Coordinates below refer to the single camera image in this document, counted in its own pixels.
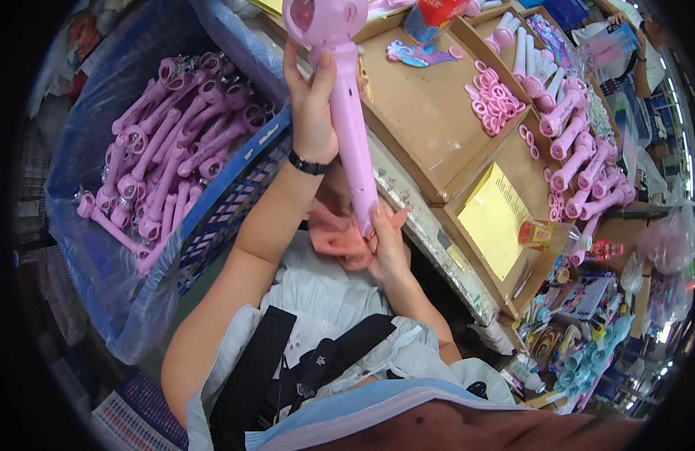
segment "black watch strap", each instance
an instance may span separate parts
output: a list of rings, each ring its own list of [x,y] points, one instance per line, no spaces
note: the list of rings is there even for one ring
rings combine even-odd
[[[322,176],[326,174],[327,171],[332,167],[333,163],[329,165],[320,165],[319,163],[311,163],[305,161],[301,156],[295,153],[295,150],[291,150],[288,156],[289,162],[292,166],[298,168],[304,173],[311,174],[312,176]]]

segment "clear plastic bag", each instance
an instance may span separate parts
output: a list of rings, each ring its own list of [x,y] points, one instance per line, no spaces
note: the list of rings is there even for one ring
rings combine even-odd
[[[676,274],[695,258],[693,203],[672,192],[666,204],[675,208],[638,235],[636,248],[661,274]]]

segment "black strap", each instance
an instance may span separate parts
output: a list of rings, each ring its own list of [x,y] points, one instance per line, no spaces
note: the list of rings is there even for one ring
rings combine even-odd
[[[364,355],[379,345],[395,330],[392,317],[374,314],[360,321],[355,327],[335,340],[336,352],[329,362],[321,385],[335,380],[346,369],[354,365]],[[265,403],[260,409],[258,422],[263,428],[270,427],[275,415],[286,406],[292,406],[297,397],[297,383],[305,369],[312,351],[300,357],[300,363],[293,368],[283,370],[280,379],[275,380],[267,393]]]
[[[244,449],[244,431],[257,417],[296,320],[291,313],[267,308],[209,418],[215,449]]]

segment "cardboard tray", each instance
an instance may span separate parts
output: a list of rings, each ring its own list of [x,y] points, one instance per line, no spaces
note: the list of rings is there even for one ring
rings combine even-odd
[[[478,75],[475,61],[493,67],[522,102],[530,99],[462,19],[437,42],[441,51],[452,45],[462,49],[460,61],[424,68],[390,61],[386,47],[395,40],[410,43],[399,27],[362,42],[374,98],[362,103],[365,122],[415,179],[428,203],[444,205],[478,175],[479,163],[487,164],[518,125],[517,118],[511,119],[492,138],[483,131],[464,89]]]
[[[517,127],[515,127],[505,137],[495,156],[489,159],[487,163],[495,162],[498,164],[515,191],[520,195],[533,218],[547,219],[550,210],[547,196],[550,190],[545,179],[543,179],[543,169],[549,167],[551,171],[555,171],[561,165],[559,161],[550,156],[550,139],[542,136],[540,133],[536,133],[539,116],[535,110],[532,107],[528,108],[520,118],[520,121],[533,131],[541,158],[536,161],[530,157],[528,145],[520,137]],[[482,176],[486,168],[487,164],[485,168],[480,170],[478,175]],[[523,249],[505,280],[500,281],[487,261],[482,257],[480,249],[470,237],[469,232],[458,219],[458,215],[462,212],[479,178],[477,177],[465,190],[451,198],[445,206],[434,207],[433,212],[442,223],[448,235],[465,254],[493,299],[498,303],[500,309],[510,318],[517,319],[527,303],[535,296],[535,293],[543,284],[543,280],[548,276],[557,254]],[[566,199],[572,197],[572,195],[572,188],[564,192]],[[528,261],[528,266],[525,270],[525,276],[530,274],[530,277],[518,297],[513,299],[512,295],[516,286],[520,285],[518,277],[526,260]]]

